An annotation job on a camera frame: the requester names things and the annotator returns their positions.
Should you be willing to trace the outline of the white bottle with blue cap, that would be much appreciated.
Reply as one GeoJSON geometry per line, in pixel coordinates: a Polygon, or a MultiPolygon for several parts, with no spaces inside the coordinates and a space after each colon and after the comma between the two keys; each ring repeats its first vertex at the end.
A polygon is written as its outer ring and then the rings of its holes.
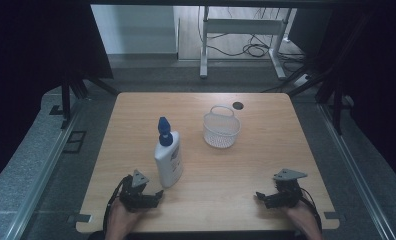
{"type": "Polygon", "coordinates": [[[173,186],[183,173],[180,149],[180,135],[171,130],[166,117],[158,122],[159,138],[154,151],[154,159],[159,172],[160,183],[164,188],[173,186]]]}

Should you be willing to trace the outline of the white desk frame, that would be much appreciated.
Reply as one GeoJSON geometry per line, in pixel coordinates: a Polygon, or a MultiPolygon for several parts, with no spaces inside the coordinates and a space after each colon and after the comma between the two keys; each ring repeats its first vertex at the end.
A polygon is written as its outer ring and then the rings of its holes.
{"type": "Polygon", "coordinates": [[[202,47],[200,55],[200,72],[199,75],[205,79],[208,75],[208,45],[207,34],[254,34],[254,35],[272,35],[276,39],[274,44],[269,48],[269,55],[273,67],[279,79],[285,79],[286,75],[279,61],[278,54],[281,43],[285,36],[285,31],[289,22],[292,9],[286,10],[285,16],[280,20],[273,19],[210,19],[208,18],[209,7],[204,7],[203,25],[202,25],[202,47]]]}

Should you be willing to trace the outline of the person's left hand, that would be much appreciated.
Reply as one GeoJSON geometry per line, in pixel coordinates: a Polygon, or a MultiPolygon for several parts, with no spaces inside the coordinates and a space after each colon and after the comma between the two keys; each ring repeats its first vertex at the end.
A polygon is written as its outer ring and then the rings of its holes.
{"type": "Polygon", "coordinates": [[[139,210],[129,212],[120,200],[116,198],[111,204],[106,232],[124,232],[128,234],[140,219],[141,215],[142,212],[139,210]]]}

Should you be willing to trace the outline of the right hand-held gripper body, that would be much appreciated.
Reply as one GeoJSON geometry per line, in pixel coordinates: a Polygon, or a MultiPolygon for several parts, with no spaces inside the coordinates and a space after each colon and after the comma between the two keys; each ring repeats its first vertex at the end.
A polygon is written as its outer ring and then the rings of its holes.
{"type": "Polygon", "coordinates": [[[281,207],[294,207],[303,197],[298,180],[300,178],[305,178],[306,176],[306,173],[290,169],[282,169],[273,177],[278,192],[270,195],[268,200],[280,200],[282,202],[281,207]]]}

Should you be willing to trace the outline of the aluminium floor rail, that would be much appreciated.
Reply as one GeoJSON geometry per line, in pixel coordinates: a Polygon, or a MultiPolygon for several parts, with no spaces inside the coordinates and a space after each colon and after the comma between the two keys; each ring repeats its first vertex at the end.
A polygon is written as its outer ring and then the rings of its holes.
{"type": "Polygon", "coordinates": [[[333,117],[329,113],[329,110],[324,105],[317,105],[320,110],[326,128],[335,143],[341,158],[350,174],[350,177],[356,186],[356,189],[362,199],[369,216],[372,219],[372,222],[375,225],[380,237],[382,240],[396,240],[396,234],[386,217],[384,211],[382,210],[379,202],[375,198],[372,190],[370,189],[366,179],[364,178],[362,172],[360,171],[357,163],[355,162],[354,157],[351,154],[351,151],[346,144],[343,136],[337,132],[335,129],[332,120],[333,117]]]}
{"type": "Polygon", "coordinates": [[[73,126],[82,111],[83,102],[75,102],[65,123],[52,116],[40,115],[33,129],[9,165],[8,190],[17,208],[2,240],[20,240],[42,193],[52,175],[73,126]]]}

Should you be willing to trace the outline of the white slotted plastic basket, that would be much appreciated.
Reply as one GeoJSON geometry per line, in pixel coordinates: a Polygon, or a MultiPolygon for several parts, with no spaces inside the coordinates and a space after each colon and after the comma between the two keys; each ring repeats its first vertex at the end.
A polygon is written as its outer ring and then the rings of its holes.
{"type": "Polygon", "coordinates": [[[214,105],[203,117],[203,137],[215,148],[231,147],[241,130],[241,122],[234,109],[226,105],[214,105]]]}

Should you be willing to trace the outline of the white power strip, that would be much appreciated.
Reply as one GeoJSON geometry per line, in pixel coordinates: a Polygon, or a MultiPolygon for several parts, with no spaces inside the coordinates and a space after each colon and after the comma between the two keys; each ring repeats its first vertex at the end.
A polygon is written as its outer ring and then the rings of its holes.
{"type": "Polygon", "coordinates": [[[303,84],[305,84],[308,80],[310,79],[310,76],[308,74],[303,74],[301,77],[299,77],[295,82],[294,85],[296,87],[300,87],[303,84]]]}

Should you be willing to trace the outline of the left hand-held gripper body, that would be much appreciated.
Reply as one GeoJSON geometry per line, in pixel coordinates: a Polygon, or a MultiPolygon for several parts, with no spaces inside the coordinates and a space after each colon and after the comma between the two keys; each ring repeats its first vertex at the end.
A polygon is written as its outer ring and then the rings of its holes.
{"type": "Polygon", "coordinates": [[[149,209],[148,201],[157,200],[154,195],[144,195],[143,191],[149,179],[139,170],[135,169],[132,175],[124,177],[121,181],[122,188],[119,198],[128,211],[149,209]]]}

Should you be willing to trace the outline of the black metal stand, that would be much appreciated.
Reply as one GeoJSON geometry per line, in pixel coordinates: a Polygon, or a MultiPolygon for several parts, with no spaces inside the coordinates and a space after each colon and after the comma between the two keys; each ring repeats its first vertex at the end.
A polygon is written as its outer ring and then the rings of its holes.
{"type": "Polygon", "coordinates": [[[88,90],[85,80],[88,80],[110,93],[111,95],[117,96],[119,91],[104,82],[104,79],[112,79],[113,73],[110,66],[104,66],[102,69],[93,68],[92,70],[84,70],[80,68],[70,69],[63,77],[61,84],[61,100],[62,100],[62,129],[68,127],[71,122],[71,103],[70,93],[73,92],[78,99],[85,99],[88,96],[88,90]]]}
{"type": "Polygon", "coordinates": [[[340,73],[358,37],[356,34],[358,30],[357,20],[353,18],[346,20],[335,12],[331,13],[327,20],[319,53],[304,65],[305,69],[312,69],[316,74],[303,85],[288,92],[289,97],[294,97],[321,83],[315,100],[317,103],[326,103],[330,97],[333,97],[332,124],[338,134],[342,134],[340,118],[343,107],[343,81],[340,78],[340,73]]]}

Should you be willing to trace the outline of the person's right hand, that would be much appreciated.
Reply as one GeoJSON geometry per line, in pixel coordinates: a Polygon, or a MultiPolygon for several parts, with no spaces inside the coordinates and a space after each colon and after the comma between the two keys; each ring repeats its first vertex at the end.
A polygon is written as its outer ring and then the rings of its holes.
{"type": "Polygon", "coordinates": [[[317,221],[310,208],[302,201],[299,201],[292,208],[283,207],[281,211],[285,213],[294,226],[303,233],[310,234],[320,232],[317,221]]]}

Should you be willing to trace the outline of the black curtain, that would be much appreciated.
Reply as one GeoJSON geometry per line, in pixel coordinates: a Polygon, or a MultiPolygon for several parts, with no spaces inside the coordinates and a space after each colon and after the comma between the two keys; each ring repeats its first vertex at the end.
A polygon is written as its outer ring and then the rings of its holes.
{"type": "Polygon", "coordinates": [[[111,76],[89,0],[0,0],[0,173],[46,92],[111,76]]]}
{"type": "Polygon", "coordinates": [[[370,8],[342,7],[332,12],[326,45],[342,47],[364,13],[361,29],[338,72],[322,85],[325,100],[337,81],[352,98],[351,116],[396,173],[396,0],[369,0],[370,8]]]}

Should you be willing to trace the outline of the black table corner bracket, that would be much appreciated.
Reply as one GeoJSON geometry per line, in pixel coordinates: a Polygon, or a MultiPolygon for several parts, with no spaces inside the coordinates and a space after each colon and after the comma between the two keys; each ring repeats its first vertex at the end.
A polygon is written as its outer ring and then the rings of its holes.
{"type": "Polygon", "coordinates": [[[72,214],[68,217],[67,222],[68,223],[89,223],[91,220],[91,215],[87,214],[72,214]]]}

